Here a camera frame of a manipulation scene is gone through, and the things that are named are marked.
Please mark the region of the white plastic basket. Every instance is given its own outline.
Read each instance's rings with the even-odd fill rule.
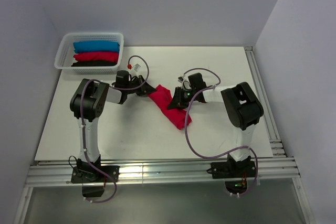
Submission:
[[[107,40],[115,41],[120,45],[118,63],[115,66],[108,67],[72,67],[76,62],[74,59],[74,42],[88,41],[88,40]],[[122,51],[124,47],[124,36],[121,33],[69,33],[64,35],[61,44],[59,45],[56,58],[55,68],[62,69],[68,73],[76,74],[115,74],[120,65],[122,58]]]

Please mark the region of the red towel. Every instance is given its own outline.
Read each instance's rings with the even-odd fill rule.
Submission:
[[[156,105],[161,109],[162,113],[178,128],[179,130],[184,128],[184,120],[186,111],[172,109],[167,110],[168,104],[172,101],[172,95],[170,91],[165,87],[158,85],[156,92],[149,94],[149,98],[152,99]],[[188,125],[191,123],[191,118],[188,116]]]
[[[118,52],[82,52],[74,55],[76,61],[106,60],[118,62]]]

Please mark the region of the white table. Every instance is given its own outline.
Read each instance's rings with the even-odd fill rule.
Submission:
[[[170,89],[180,83],[177,78],[186,70],[203,67],[217,73],[222,85],[247,81],[256,89],[243,47],[125,47],[122,68],[131,55],[142,56],[150,66],[148,83]],[[138,59],[140,74],[146,67]],[[216,82],[210,73],[201,71],[207,85]],[[64,161],[79,154],[79,130],[70,99],[83,78],[111,83],[115,75],[69,75],[64,72],[58,81],[48,118],[35,157],[36,161]],[[194,102],[193,122],[188,126],[194,148],[203,155],[213,156],[231,149],[233,126],[223,103]],[[197,158],[189,149],[184,131],[179,131],[149,98],[129,95],[123,105],[107,102],[98,123],[98,144],[102,159],[184,159]],[[258,157],[272,157],[264,119],[257,125],[251,147]]]

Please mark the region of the folded towel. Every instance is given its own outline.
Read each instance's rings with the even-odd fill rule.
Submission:
[[[78,61],[73,63],[72,67],[109,67],[115,66],[116,62],[106,60]]]
[[[81,52],[74,55],[76,61],[92,61],[92,60],[106,60],[111,62],[118,62],[118,52]]]
[[[75,53],[81,52],[119,52],[119,44],[114,41],[90,40],[74,42]]]

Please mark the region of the purple cable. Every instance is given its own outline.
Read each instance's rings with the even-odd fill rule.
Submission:
[[[224,155],[227,155],[227,154],[229,154],[229,153],[231,153],[231,152],[234,152],[234,151],[236,151],[236,150],[239,150],[239,149],[245,149],[245,148],[249,149],[249,150],[253,153],[254,158],[255,158],[255,160],[256,160],[256,175],[255,175],[255,177],[254,177],[254,180],[253,180],[253,182],[252,182],[252,185],[249,186],[245,192],[239,194],[239,195],[244,195],[244,194],[248,193],[248,192],[250,191],[250,189],[253,188],[253,187],[255,186],[256,181],[257,181],[257,177],[258,177],[258,157],[257,157],[257,154],[255,153],[255,151],[254,151],[251,147],[249,147],[249,146],[247,146],[247,145],[243,145],[243,146],[239,146],[239,147],[233,148],[233,149],[231,149],[231,150],[229,150],[229,151],[227,151],[227,152],[218,154],[218,155],[216,155],[216,156],[210,156],[210,157],[207,157],[207,156],[203,156],[203,155],[199,154],[199,153],[192,147],[192,145],[191,145],[191,143],[190,143],[190,140],[189,140],[189,137],[188,137],[188,130],[187,130],[187,125],[188,125],[188,123],[187,123],[187,122],[188,122],[188,116],[189,116],[189,112],[190,112],[191,105],[193,104],[194,100],[196,99],[196,97],[197,97],[200,93],[202,93],[202,92],[205,91],[205,90],[214,89],[216,86],[218,86],[218,85],[221,83],[220,77],[219,77],[217,74],[215,74],[214,72],[212,72],[211,70],[208,70],[208,69],[206,69],[206,68],[193,68],[193,69],[190,69],[190,70],[184,72],[184,74],[186,74],[186,73],[188,73],[188,72],[190,72],[190,71],[192,71],[192,70],[205,70],[205,71],[208,71],[208,72],[212,73],[214,76],[216,76],[216,77],[218,78],[218,83],[215,84],[215,85],[213,85],[213,86],[211,86],[211,87],[207,87],[207,88],[204,88],[204,89],[199,90],[199,91],[196,92],[196,94],[191,98],[191,101],[189,102],[189,106],[188,106],[188,108],[187,108],[187,112],[186,112],[186,115],[185,115],[185,120],[184,120],[184,134],[185,134],[185,139],[187,140],[187,144],[188,144],[189,148],[191,149],[191,151],[192,151],[196,156],[201,157],[201,158],[205,158],[205,159],[215,159],[215,158],[223,157]]]
[[[129,60],[128,60],[128,64],[130,63],[130,60],[131,60],[133,57],[138,57],[138,58],[140,58],[140,59],[146,64],[146,67],[147,67],[147,76],[146,76],[145,81],[144,81],[142,84],[140,84],[139,86],[135,87],[135,88],[121,89],[121,88],[115,88],[115,87],[112,87],[113,89],[117,89],[117,90],[134,90],[134,89],[138,89],[138,88],[140,88],[141,86],[143,86],[143,85],[147,82],[148,77],[149,77],[149,66],[148,66],[147,62],[146,62],[141,56],[133,55],[133,56],[131,56],[131,57],[129,58]],[[82,91],[81,98],[80,98],[80,118],[81,118],[81,121],[82,121],[82,138],[83,138],[83,149],[84,149],[84,150],[87,149],[87,148],[86,148],[86,135],[85,135],[85,126],[86,126],[86,125],[85,125],[85,121],[84,121],[83,102],[84,102],[84,96],[85,96],[85,92],[86,92],[87,87],[89,86],[90,83],[92,83],[92,82],[94,82],[94,81],[101,83],[101,81],[96,80],[96,79],[91,79],[91,80],[89,80],[89,81],[85,84],[85,86],[84,86],[84,88],[83,88],[83,91]],[[114,195],[115,195],[116,192],[117,192],[117,183],[116,183],[116,181],[115,181],[110,175],[108,175],[107,173],[105,173],[105,172],[103,172],[102,170],[96,168],[96,167],[91,163],[90,158],[89,158],[87,152],[84,152],[84,156],[85,156],[85,159],[86,159],[86,161],[88,162],[88,164],[89,164],[93,169],[95,169],[96,171],[98,171],[100,174],[102,174],[102,175],[108,177],[108,178],[113,182],[113,184],[114,184],[114,192],[113,192],[113,194],[112,194],[110,197],[108,197],[107,199],[104,199],[104,200],[89,200],[89,199],[86,198],[86,200],[89,201],[89,202],[92,202],[92,203],[104,203],[104,202],[109,201],[110,199],[112,199],[112,198],[114,197]]]

